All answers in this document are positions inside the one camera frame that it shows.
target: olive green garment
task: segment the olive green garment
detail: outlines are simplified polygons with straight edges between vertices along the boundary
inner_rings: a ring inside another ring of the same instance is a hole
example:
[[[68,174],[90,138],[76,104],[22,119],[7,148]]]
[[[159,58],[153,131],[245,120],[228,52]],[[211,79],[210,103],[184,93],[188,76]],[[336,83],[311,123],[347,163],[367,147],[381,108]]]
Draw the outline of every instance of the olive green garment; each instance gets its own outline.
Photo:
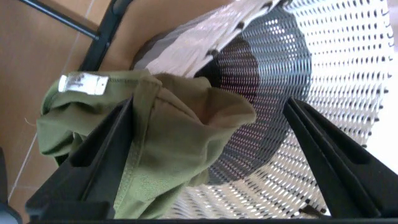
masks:
[[[100,96],[58,92],[54,83],[37,120],[39,148],[47,156],[73,153],[122,100],[133,94],[135,136],[127,157],[115,218],[159,218],[181,190],[208,180],[207,168],[231,135],[256,114],[242,96],[147,70],[90,72],[108,76]]]

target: clothing label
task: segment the clothing label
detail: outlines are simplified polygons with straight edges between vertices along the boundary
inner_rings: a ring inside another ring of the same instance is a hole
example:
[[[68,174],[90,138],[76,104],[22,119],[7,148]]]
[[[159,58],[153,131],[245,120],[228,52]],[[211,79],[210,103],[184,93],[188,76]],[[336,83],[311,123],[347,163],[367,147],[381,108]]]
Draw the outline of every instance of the clothing label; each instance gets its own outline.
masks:
[[[105,92],[109,77],[79,73],[78,75],[62,75],[58,84],[60,93],[78,91],[89,95],[102,95]]]

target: brown floor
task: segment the brown floor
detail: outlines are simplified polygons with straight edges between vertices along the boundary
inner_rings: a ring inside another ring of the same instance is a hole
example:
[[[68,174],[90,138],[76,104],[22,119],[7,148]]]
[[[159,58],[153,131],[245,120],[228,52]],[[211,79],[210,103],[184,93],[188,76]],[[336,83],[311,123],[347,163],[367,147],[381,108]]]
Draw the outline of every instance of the brown floor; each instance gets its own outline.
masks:
[[[99,24],[110,0],[47,0]],[[152,36],[229,0],[134,0],[101,70],[128,69]],[[0,1],[0,146],[4,149],[9,204],[23,217],[26,200],[56,169],[41,156],[35,120],[42,98],[61,73],[76,70],[90,39],[17,0]]]

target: laundry basket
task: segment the laundry basket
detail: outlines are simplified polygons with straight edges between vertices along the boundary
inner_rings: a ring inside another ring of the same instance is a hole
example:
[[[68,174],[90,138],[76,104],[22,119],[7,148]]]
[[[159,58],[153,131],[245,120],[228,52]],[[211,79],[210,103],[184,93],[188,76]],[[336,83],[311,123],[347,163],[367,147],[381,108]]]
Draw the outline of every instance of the laundry basket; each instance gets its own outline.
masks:
[[[257,112],[257,121],[237,130],[210,167],[210,182],[187,187],[164,218],[314,217],[302,211],[306,206],[327,214],[282,109],[294,96],[369,151],[377,147],[377,139],[367,142],[389,130],[373,133],[372,127],[386,124],[380,110],[391,108],[383,101],[394,55],[387,2],[265,2],[228,35],[220,35],[222,41],[196,41],[195,34],[199,39],[207,32],[206,21],[228,7],[154,37],[132,65],[154,73],[205,76],[213,86],[243,95]],[[192,56],[191,49],[206,54]]]

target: white label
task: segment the white label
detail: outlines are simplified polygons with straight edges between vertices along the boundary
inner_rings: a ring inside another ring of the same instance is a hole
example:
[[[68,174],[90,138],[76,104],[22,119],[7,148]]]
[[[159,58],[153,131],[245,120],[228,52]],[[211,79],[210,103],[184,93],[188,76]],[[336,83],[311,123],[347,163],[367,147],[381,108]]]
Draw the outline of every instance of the white label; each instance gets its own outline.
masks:
[[[105,92],[109,77],[79,73],[78,75],[62,75],[58,84],[60,93],[78,91],[89,95],[102,95]]]

